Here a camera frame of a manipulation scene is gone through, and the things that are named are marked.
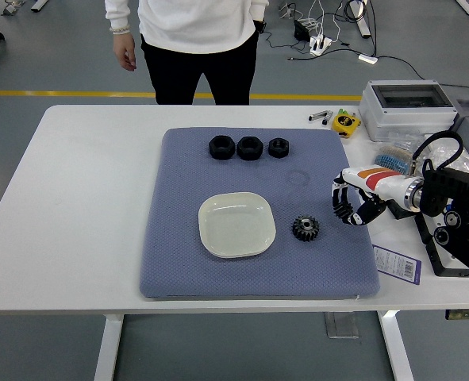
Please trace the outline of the person's hand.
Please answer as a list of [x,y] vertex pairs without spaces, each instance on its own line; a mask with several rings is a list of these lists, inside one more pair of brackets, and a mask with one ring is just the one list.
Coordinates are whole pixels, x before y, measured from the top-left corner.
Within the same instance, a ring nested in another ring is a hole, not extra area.
[[131,33],[113,35],[113,53],[123,69],[136,70],[135,43]]

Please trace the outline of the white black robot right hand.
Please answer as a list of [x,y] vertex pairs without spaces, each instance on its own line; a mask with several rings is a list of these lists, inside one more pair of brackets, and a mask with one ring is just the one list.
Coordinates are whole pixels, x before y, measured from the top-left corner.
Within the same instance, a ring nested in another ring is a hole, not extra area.
[[[333,180],[333,213],[349,225],[366,225],[375,220],[393,200],[402,209],[417,212],[413,198],[420,189],[422,180],[408,177],[379,165],[349,167],[343,169]],[[363,199],[358,210],[348,202],[348,188],[356,188]]]

